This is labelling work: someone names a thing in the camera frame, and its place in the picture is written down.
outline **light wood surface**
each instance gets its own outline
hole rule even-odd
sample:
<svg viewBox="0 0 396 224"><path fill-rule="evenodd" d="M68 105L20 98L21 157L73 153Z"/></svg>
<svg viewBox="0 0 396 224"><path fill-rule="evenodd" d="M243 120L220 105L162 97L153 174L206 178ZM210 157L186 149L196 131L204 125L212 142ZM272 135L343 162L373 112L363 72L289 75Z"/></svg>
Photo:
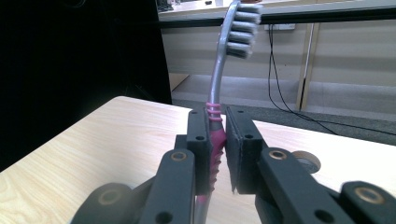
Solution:
<svg viewBox="0 0 396 224"><path fill-rule="evenodd" d="M118 97L0 174L0 223L68 223L96 188L136 187L156 174L188 108ZM305 150L321 161L314 178L339 190L363 180L396 196L396 147L255 121L270 147ZM207 223L260 223L254 196L232 194L222 157Z"/></svg>

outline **toothbrush head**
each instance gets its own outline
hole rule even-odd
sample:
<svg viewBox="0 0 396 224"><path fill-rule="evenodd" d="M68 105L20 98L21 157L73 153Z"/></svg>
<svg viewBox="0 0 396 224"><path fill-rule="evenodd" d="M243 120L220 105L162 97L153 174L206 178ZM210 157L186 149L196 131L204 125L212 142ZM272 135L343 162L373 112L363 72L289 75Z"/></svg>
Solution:
<svg viewBox="0 0 396 224"><path fill-rule="evenodd" d="M262 5L241 4L234 1L230 4L221 32L220 42L225 44L226 54L247 59L252 54L255 34L261 22Z"/></svg>

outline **power cord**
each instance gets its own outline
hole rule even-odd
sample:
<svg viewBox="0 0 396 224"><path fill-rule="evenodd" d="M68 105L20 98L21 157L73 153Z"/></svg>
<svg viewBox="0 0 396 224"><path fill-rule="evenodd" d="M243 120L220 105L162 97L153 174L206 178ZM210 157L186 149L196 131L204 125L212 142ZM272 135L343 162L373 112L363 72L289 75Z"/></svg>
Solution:
<svg viewBox="0 0 396 224"><path fill-rule="evenodd" d="M275 57L274 57L274 25L270 24L269 25L269 29L268 29L268 34L269 34L269 39L270 39L270 47L271 47L271 52L270 52L270 60L269 60L269 71L268 71L268 96L271 100L271 102L273 103L273 105L278 108L281 111L287 112L287 113L291 113L294 114L295 116L301 118L301 119L305 119L305 120L309 120L309 121L313 121L315 123L317 123L318 125L320 125L322 128L326 129L328 132L338 135L338 133L334 132L333 130L329 129L328 127L324 126L322 123L330 123L330 124L336 124L336 125L343 125L343 126L347 126L347 127L351 127L351 128L357 128L357 129L363 129L363 130L367 130L367 131L372 131L372 132L378 132L378 133L385 133L385 134L390 134L390 135L396 135L396 133L389 133L389 132L385 132L385 131L380 131L380 130L376 130L376 129L371 129L371 128L363 128L360 126L355 126L355 125L350 125L350 124L345 124L345 123L339 123L339 122L333 122L333 121L327 121L327 120L317 120L317 119L312 119L310 117L308 117L307 115L303 115L297 112L292 111L288 105L286 104L285 100L283 99L283 95L282 92L280 90L280 86L279 86L279 78L277 75L277 70L276 70L276 63L275 63ZM280 108L272 99L271 97L271 85L270 85L270 78L271 78L271 70L272 70L272 65L274 66L274 70L275 70L275 75L276 75L276 85L277 85L277 90L279 92L279 96L280 99L282 100L283 105L287 108L287 109L282 109Z"/></svg>

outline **table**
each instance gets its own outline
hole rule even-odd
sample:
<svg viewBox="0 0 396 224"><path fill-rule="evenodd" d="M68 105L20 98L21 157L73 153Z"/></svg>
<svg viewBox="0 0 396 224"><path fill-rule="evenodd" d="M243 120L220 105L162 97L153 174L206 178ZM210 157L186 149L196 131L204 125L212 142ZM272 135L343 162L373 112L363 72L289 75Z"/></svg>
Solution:
<svg viewBox="0 0 396 224"><path fill-rule="evenodd" d="M2 223L68 223L96 188L136 187L156 174L190 109L117 97L0 174ZM396 196L396 147L255 121L270 147L315 154L331 189L362 180ZM232 194L225 156L207 223L260 223L254 196Z"/></svg>

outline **gray floor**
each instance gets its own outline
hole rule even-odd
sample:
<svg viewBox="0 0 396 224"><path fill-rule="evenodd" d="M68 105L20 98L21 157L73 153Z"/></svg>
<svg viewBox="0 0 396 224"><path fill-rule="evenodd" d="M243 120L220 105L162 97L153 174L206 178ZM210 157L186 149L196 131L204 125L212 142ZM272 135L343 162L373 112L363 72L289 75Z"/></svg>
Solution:
<svg viewBox="0 0 396 224"><path fill-rule="evenodd" d="M189 76L173 90L173 104L193 109L202 108L207 99L209 83L210 76ZM279 85L288 107L295 111L294 103L297 97L296 92L298 83L296 83L296 81L279 80ZM386 132L373 132L344 125L323 123L323 125L339 135L396 146L396 135L387 134L396 133L394 128L396 119L395 115L392 114L393 111L396 112L396 110L392 110L394 105L394 103L392 104L392 96L396 95L394 94L394 89L378 91L377 94L366 94L366 91L362 87L355 87L355 91L350 86L347 87L345 85L341 85L340 87L341 89L335 90L334 88L336 88L336 86L323 86L321 84L318 84L317 86L313 85L313 88L311 89L312 92L320 91L321 94L316 94L311 97L310 100L314 102L311 103L313 107L308 107L308 111L299 113L316 120L345 123L366 129ZM325 90L329 93L332 93L331 90L338 92L336 94L337 97L333 98L337 100L332 100L332 98L323 94L323 92L326 92ZM341 95L345 91L349 91L349 94L342 98ZM352 97L353 93L355 93L358 98L363 97L362 99L364 100L354 100ZM378 95L381 94L383 95L381 98L382 104L388 104L385 106L386 109L380 109L379 107L381 102L375 101L375 99L379 99ZM271 95L276 104L281 108L286 108L281 103L275 81L271 81ZM327 101L331 102L331 104L327 103L325 100L326 97L328 97ZM264 79L224 77L221 82L220 101L224 105L240 106L255 120L323 133L329 132L314 121L301 119L292 113L277 109L269 99L268 83L267 80ZM365 111L367 108L370 109L370 106L372 107L371 112Z"/></svg>

